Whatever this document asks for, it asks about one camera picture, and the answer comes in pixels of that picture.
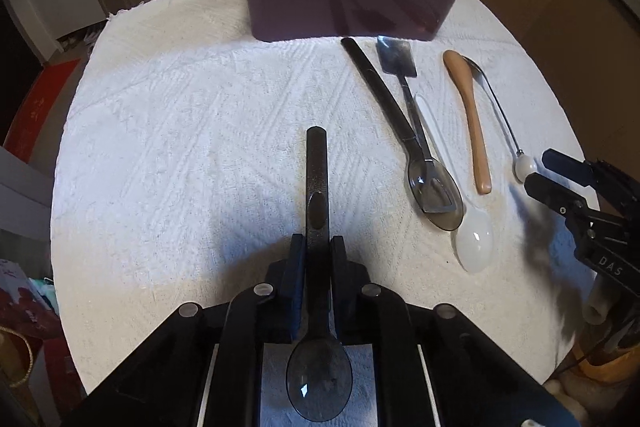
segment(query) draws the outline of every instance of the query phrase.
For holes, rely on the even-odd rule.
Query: white plastic spoon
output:
[[[420,95],[415,95],[415,103],[422,115],[422,120],[429,136],[436,156],[449,169],[454,181],[458,184],[460,195],[465,205],[465,217],[460,227],[453,232],[453,247],[462,264],[469,273],[478,273],[491,264],[494,251],[494,227],[489,214],[471,203],[460,185],[454,164],[449,156],[449,151],[444,143],[440,128],[436,124],[433,113],[426,100]]]

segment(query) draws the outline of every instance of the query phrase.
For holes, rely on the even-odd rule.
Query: red carpet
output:
[[[23,162],[29,162],[42,124],[78,62],[76,59],[44,68],[22,101],[4,140],[4,148]]]

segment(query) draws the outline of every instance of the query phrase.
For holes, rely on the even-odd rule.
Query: round table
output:
[[[357,41],[378,66],[374,39]],[[401,145],[339,39],[256,41],[245,0],[155,0],[112,17],[69,111],[51,218],[62,323],[87,391],[181,303],[228,301],[286,257],[304,230],[313,125],[327,131],[331,234],[344,236],[348,257],[408,303],[454,304],[538,381],[548,377],[593,276],[562,219],[515,180],[512,146],[478,85],[493,190],[476,193],[443,51],[482,66],[529,155],[582,159],[578,141],[536,65],[479,0],[457,0],[436,39],[412,49],[410,86],[430,104],[463,190],[493,218],[495,258],[476,275],[450,234],[415,211]],[[404,110],[398,81],[383,78]],[[597,208],[591,189],[572,189]],[[275,383],[262,400],[274,425],[297,417],[278,376],[290,346],[278,349],[272,359],[267,350]],[[361,356],[356,378],[370,370]],[[344,412],[350,425],[375,423],[367,378]]]

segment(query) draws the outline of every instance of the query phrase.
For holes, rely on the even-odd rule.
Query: utensil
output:
[[[445,145],[446,142],[427,101],[420,94],[416,94],[415,103],[427,127],[436,155],[448,166],[452,178],[460,182],[460,177],[455,171],[454,163]],[[464,190],[460,190],[460,196],[465,206],[465,217],[453,233],[453,248],[462,267],[469,273],[478,273],[489,266],[493,259],[494,227],[489,213],[471,203]]]
[[[287,363],[287,394],[307,420],[325,422],[347,405],[351,362],[329,330],[331,257],[326,132],[306,132],[306,309],[308,329]]]
[[[476,108],[471,68],[462,55],[453,50],[445,51],[442,59],[465,105],[466,123],[469,127],[469,137],[471,139],[471,154],[473,156],[476,189],[479,194],[488,194],[491,192],[491,172],[489,171],[489,161],[486,157],[480,118],[478,117],[478,109]]]
[[[494,100],[496,105],[498,106],[498,109],[500,109],[500,114],[502,115],[502,119],[504,120],[504,123],[507,124],[507,129],[509,130],[509,134],[511,134],[511,139],[513,140],[513,143],[516,146],[516,159],[513,162],[513,172],[516,175],[516,179],[520,183],[524,183],[524,180],[527,178],[527,176],[529,176],[529,174],[531,174],[532,172],[538,171],[538,168],[536,167],[536,163],[533,161],[533,158],[531,156],[527,156],[518,145],[518,140],[516,140],[516,136],[513,134],[513,129],[511,128],[511,125],[509,125],[509,120],[507,120],[507,115],[505,115],[504,111],[502,110],[502,106],[498,101],[498,97],[495,96],[494,90],[492,89],[491,84],[489,84],[489,79],[484,74],[484,71],[482,71],[480,66],[478,66],[469,57],[463,57],[463,58],[467,61],[467,63],[471,67],[471,75],[476,80],[476,82],[478,84],[482,84],[482,80],[484,80],[484,83],[489,88],[489,91],[491,91],[491,94],[494,97]]]
[[[445,203],[442,208],[434,208],[434,212],[453,212],[456,210],[455,198],[451,194],[450,190],[443,185],[442,181],[438,178],[438,173],[433,166],[433,157],[429,150],[427,139],[420,123],[420,116],[418,110],[415,107],[414,97],[411,94],[411,89],[406,81],[406,78],[415,78],[418,76],[415,71],[414,58],[411,54],[411,46],[407,41],[401,41],[399,39],[393,39],[391,37],[379,36],[376,41],[376,49],[378,51],[378,57],[380,58],[380,65],[382,70],[388,74],[394,74],[400,82],[402,87],[402,94],[404,95],[404,103],[406,103],[407,111],[409,112],[409,119],[413,124],[415,136],[418,140],[418,145],[422,149],[422,156],[424,163],[422,168],[422,178],[425,180],[427,186],[432,185],[434,190],[441,191],[440,199]]]
[[[432,158],[430,165],[433,166],[436,171],[437,178],[454,198],[460,198],[454,212],[433,212],[434,208],[442,208],[447,202],[442,201],[441,190],[434,190],[432,185],[425,183],[424,166],[426,162],[414,130],[409,125],[409,122],[406,121],[393,95],[386,89],[382,78],[380,78],[371,62],[369,62],[367,55],[360,49],[356,41],[350,37],[346,37],[340,42],[358,68],[358,71],[360,71],[369,89],[378,100],[391,128],[404,146],[408,156],[407,177],[409,179],[409,186],[418,206],[420,206],[420,209],[437,227],[449,232],[455,230],[462,222],[464,210],[462,198],[460,198],[460,192],[455,182],[447,172],[447,169],[445,169],[440,162]]]

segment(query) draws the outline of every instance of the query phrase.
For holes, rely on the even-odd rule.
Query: metal bolt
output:
[[[178,308],[178,313],[180,317],[193,317],[193,315],[198,313],[198,305],[192,302],[185,302],[185,304]]]
[[[436,306],[436,313],[443,319],[452,319],[458,311],[451,304],[438,304]]]
[[[367,297],[377,297],[382,293],[382,289],[380,288],[380,286],[378,286],[377,284],[373,284],[372,282],[364,285],[360,291],[362,291],[362,294],[366,295]]]
[[[260,297],[265,297],[267,295],[271,295],[273,292],[273,286],[271,286],[268,282],[261,282],[254,286],[254,293],[259,295]]]

